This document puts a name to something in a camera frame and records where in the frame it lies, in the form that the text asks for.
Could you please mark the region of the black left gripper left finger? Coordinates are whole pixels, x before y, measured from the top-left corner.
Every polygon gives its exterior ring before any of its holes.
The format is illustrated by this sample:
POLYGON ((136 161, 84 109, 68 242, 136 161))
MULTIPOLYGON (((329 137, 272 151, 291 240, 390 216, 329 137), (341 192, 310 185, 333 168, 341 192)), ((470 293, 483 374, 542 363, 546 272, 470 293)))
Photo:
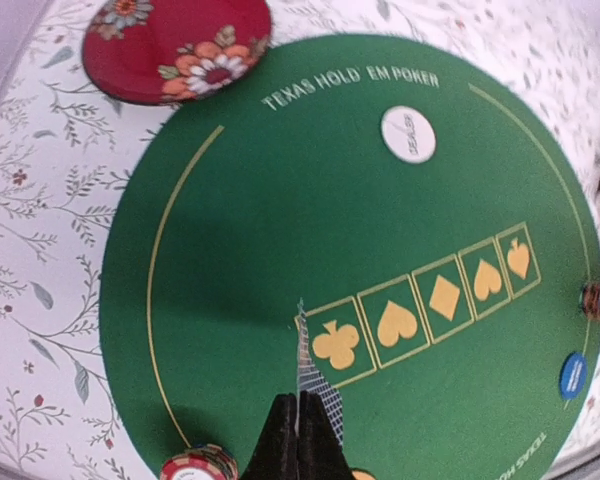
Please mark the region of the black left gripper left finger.
POLYGON ((293 394, 277 395, 242 474, 244 480, 297 478, 296 418, 296 397, 293 394))

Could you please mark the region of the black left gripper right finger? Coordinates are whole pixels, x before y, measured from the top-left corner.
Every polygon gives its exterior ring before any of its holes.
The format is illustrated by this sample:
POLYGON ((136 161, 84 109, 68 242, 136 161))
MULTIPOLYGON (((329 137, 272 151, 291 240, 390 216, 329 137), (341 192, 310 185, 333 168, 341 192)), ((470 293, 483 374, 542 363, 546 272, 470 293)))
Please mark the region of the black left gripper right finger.
POLYGON ((297 470, 301 480, 353 480, 318 394, 300 394, 297 470))

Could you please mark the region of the white dealer button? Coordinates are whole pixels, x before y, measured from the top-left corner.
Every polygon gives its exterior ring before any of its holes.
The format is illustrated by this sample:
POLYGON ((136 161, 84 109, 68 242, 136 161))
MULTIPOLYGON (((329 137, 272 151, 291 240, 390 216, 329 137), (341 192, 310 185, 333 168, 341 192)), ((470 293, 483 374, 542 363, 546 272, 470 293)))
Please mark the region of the white dealer button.
POLYGON ((382 116, 380 130, 385 146, 403 162, 422 164, 435 153, 435 131, 429 120, 414 108, 389 108, 382 116))

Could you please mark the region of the orange big blind button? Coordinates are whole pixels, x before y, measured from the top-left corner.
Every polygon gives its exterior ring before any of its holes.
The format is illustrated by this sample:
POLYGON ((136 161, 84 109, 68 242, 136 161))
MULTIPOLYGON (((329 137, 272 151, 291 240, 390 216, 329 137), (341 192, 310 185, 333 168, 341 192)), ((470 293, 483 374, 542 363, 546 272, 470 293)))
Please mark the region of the orange big blind button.
POLYGON ((355 480, 376 480, 373 474, 360 469, 352 469, 351 474, 355 480))

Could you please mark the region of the dealt cards pile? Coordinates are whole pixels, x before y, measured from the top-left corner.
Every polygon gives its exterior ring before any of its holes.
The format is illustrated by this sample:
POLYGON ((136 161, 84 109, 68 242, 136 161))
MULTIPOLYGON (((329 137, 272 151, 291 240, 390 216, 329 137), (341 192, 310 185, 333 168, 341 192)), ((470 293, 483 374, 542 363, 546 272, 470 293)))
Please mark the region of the dealt cards pile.
POLYGON ((342 396, 316 367, 310 354, 307 315, 304 310, 304 302, 302 299, 299 300, 297 308, 297 391, 306 391, 319 396, 338 446, 342 447, 344 440, 342 396))

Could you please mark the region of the blue small blind button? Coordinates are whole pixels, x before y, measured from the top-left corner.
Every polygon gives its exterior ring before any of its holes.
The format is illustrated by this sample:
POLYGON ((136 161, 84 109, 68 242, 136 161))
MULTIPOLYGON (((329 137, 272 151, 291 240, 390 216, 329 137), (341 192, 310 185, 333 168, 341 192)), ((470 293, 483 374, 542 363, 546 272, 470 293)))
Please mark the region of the blue small blind button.
POLYGON ((587 372, 586 358, 581 352, 572 352, 567 356, 559 376, 559 391, 563 399, 572 400, 582 392, 587 372))

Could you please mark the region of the red topped chip stack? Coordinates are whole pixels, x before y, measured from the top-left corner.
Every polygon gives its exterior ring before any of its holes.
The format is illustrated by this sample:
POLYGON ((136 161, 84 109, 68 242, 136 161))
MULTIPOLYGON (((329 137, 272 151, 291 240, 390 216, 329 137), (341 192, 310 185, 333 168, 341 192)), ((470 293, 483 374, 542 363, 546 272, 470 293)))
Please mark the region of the red topped chip stack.
POLYGON ((233 455, 220 445, 207 443, 168 459, 160 480, 236 480, 239 469, 233 455))

